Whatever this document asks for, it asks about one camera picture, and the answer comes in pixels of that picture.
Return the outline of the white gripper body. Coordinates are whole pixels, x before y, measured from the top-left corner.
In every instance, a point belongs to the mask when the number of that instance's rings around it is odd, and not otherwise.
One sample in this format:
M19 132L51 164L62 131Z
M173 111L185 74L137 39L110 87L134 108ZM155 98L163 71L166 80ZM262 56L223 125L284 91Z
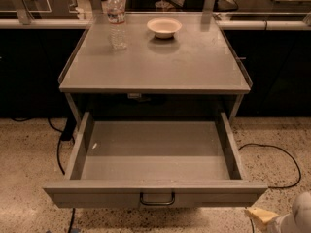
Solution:
M292 214L277 216L267 224L267 233L300 233Z

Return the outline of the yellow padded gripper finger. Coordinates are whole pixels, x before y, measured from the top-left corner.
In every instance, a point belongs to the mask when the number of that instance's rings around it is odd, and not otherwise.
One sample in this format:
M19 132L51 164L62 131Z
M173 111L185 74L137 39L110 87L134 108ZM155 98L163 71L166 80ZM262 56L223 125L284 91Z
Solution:
M258 207L246 208L245 215L255 224L255 227L261 232L266 232L268 223L271 222L273 218L278 216L278 214L274 212Z

